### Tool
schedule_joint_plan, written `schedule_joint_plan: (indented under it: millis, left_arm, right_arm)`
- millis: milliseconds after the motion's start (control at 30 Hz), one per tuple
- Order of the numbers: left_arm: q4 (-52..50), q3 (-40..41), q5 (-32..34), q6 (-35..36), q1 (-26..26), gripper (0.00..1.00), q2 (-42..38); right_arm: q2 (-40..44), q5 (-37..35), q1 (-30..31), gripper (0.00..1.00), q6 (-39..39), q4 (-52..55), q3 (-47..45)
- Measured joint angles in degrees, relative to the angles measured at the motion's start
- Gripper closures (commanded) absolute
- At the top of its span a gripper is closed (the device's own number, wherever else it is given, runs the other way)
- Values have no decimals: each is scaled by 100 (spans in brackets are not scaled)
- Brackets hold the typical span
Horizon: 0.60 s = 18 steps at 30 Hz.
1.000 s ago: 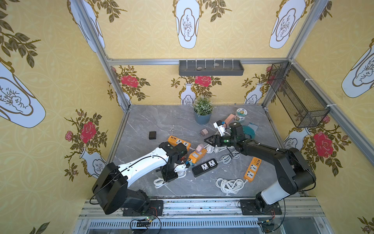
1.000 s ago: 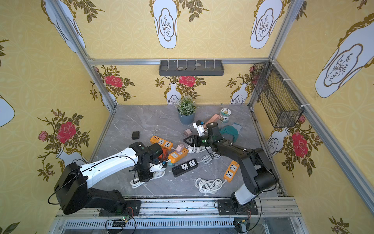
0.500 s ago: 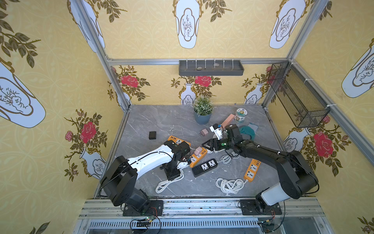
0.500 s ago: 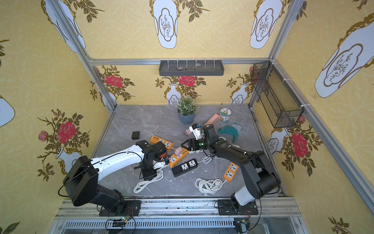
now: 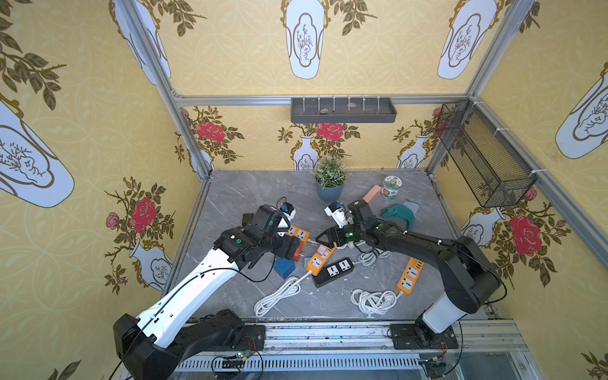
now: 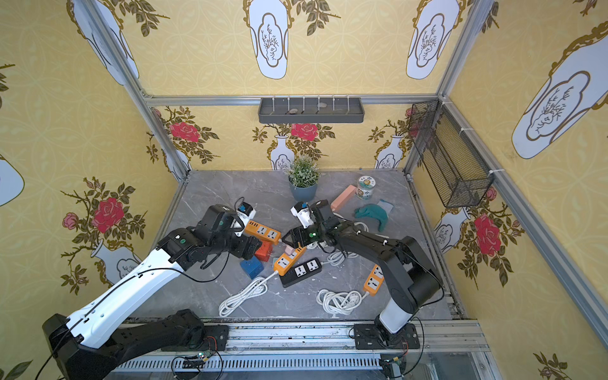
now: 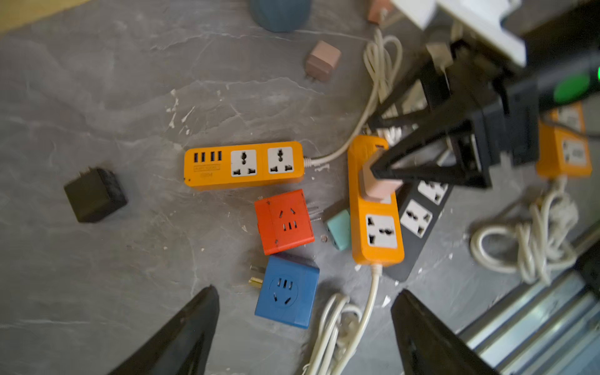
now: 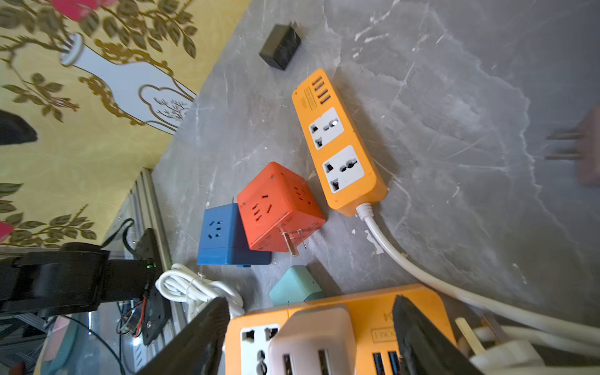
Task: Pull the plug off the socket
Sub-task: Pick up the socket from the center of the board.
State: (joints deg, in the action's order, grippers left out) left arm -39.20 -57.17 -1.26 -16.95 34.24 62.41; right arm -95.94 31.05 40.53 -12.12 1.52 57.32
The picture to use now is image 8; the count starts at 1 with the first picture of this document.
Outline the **red cube adapter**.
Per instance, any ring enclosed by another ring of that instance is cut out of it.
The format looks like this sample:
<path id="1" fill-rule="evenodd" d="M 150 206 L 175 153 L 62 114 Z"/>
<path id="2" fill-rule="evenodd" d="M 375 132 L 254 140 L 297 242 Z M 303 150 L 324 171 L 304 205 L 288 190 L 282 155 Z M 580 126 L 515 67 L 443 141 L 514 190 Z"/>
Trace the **red cube adapter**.
<path id="1" fill-rule="evenodd" d="M 306 180 L 276 162 L 244 188 L 237 204 L 253 251 L 298 256 L 298 247 L 326 223 Z"/>

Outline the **black charger block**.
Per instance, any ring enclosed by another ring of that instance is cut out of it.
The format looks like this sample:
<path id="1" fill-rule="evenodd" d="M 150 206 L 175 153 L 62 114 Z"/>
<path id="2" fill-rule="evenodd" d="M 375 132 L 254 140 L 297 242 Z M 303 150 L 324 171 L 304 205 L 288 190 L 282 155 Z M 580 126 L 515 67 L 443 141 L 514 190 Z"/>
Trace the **black charger block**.
<path id="1" fill-rule="evenodd" d="M 302 39 L 292 23 L 276 24 L 259 51 L 259 56 L 268 66 L 286 70 L 301 43 Z"/>

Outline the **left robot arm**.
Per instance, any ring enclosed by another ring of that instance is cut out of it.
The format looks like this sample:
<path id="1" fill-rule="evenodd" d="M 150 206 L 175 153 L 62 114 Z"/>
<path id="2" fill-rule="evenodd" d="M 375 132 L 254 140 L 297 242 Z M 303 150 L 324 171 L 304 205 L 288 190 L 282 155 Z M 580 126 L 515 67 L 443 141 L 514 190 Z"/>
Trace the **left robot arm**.
<path id="1" fill-rule="evenodd" d="M 1 260 L 1 314 L 91 312 L 142 298 L 155 276 L 151 259 L 112 259 L 100 246 L 81 242 L 10 256 Z"/>

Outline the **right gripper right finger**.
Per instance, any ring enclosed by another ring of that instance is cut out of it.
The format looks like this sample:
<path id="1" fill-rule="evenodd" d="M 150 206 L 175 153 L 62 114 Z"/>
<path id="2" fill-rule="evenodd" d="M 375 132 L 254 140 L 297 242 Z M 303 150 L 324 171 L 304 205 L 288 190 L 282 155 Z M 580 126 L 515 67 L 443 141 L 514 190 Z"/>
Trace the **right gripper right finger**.
<path id="1" fill-rule="evenodd" d="M 392 316 L 401 374 L 481 373 L 408 298 L 395 298 Z"/>

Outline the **blue cube adapter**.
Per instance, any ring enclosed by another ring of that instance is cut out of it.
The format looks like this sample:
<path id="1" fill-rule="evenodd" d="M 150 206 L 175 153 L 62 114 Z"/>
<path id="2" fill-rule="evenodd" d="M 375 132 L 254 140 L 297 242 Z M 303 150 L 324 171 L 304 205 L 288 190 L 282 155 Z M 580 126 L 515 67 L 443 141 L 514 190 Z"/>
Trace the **blue cube adapter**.
<path id="1" fill-rule="evenodd" d="M 204 212 L 197 256 L 199 266 L 266 266 L 271 259 L 270 252 L 249 248 L 237 203 Z"/>

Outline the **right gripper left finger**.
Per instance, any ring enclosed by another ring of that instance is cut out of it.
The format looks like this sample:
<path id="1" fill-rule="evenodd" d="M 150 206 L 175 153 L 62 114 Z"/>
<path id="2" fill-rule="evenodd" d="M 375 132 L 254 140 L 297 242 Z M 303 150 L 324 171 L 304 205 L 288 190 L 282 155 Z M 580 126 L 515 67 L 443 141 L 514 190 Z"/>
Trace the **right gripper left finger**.
<path id="1" fill-rule="evenodd" d="M 226 298 L 215 298 L 139 373 L 217 374 L 230 318 Z"/>

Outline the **orange power strip with adapters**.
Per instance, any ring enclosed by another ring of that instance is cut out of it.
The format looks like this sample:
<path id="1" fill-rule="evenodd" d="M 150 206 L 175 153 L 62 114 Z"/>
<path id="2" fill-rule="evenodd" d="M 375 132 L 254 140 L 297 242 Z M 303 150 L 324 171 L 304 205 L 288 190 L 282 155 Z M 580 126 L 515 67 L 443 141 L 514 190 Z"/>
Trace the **orange power strip with adapters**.
<path id="1" fill-rule="evenodd" d="M 314 71 L 292 101 L 328 206 L 347 217 L 373 217 L 388 187 L 326 72 Z"/>

